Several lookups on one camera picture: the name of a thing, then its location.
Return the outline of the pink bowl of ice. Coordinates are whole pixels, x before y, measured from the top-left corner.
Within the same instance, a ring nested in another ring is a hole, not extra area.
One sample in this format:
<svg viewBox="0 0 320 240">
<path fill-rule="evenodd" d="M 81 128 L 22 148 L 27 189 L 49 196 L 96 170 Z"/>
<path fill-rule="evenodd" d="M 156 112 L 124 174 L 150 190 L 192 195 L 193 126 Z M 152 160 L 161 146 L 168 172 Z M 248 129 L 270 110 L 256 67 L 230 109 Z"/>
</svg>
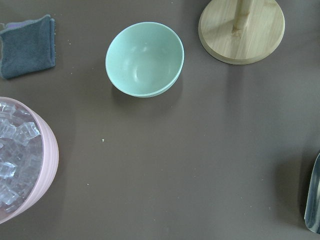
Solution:
<svg viewBox="0 0 320 240">
<path fill-rule="evenodd" d="M 59 148 L 49 125 L 25 104 L 0 98 L 0 222 L 33 206 L 52 184 Z"/>
</svg>

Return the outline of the green ceramic bowl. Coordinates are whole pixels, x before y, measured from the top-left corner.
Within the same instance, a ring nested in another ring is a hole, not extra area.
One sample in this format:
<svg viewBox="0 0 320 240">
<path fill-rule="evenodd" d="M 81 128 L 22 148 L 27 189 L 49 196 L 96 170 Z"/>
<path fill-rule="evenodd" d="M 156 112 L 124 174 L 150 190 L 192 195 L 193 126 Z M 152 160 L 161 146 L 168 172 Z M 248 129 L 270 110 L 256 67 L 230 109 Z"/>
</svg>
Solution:
<svg viewBox="0 0 320 240">
<path fill-rule="evenodd" d="M 140 22 L 112 40 L 105 70 L 112 85 L 122 93 L 151 98 L 177 81 L 184 58 L 183 43 L 171 28 L 157 22 Z"/>
</svg>

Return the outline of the wooden stand round base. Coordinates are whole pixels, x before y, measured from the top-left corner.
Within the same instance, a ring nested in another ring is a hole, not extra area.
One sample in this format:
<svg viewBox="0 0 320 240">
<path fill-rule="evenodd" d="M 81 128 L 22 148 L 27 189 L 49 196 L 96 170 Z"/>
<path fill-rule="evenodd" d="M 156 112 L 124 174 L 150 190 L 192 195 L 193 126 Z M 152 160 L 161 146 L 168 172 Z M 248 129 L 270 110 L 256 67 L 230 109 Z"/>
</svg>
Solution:
<svg viewBox="0 0 320 240">
<path fill-rule="evenodd" d="M 275 0 L 212 0 L 198 22 L 204 49 L 232 65 L 266 58 L 280 45 L 284 32 L 285 17 Z"/>
</svg>

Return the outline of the grey folded cloth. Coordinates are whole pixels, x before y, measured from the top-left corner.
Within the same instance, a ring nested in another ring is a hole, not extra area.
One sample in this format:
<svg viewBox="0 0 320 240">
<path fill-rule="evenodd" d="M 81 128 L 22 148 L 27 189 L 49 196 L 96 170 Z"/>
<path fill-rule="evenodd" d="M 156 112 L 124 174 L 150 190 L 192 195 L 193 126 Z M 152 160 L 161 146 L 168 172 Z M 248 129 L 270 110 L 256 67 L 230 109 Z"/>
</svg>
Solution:
<svg viewBox="0 0 320 240">
<path fill-rule="evenodd" d="M 12 79 L 56 66 L 55 19 L 9 22 L 0 31 L 0 76 Z"/>
</svg>

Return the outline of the metal scoop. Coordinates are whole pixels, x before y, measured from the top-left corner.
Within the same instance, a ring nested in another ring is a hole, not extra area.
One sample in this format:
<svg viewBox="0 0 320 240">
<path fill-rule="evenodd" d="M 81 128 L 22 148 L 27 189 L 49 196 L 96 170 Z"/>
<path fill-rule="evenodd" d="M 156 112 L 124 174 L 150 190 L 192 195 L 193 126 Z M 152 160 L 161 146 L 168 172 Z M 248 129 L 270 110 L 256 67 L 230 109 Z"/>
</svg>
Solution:
<svg viewBox="0 0 320 240">
<path fill-rule="evenodd" d="M 315 159 L 310 176 L 304 222 L 311 232 L 320 234 L 320 154 Z"/>
</svg>

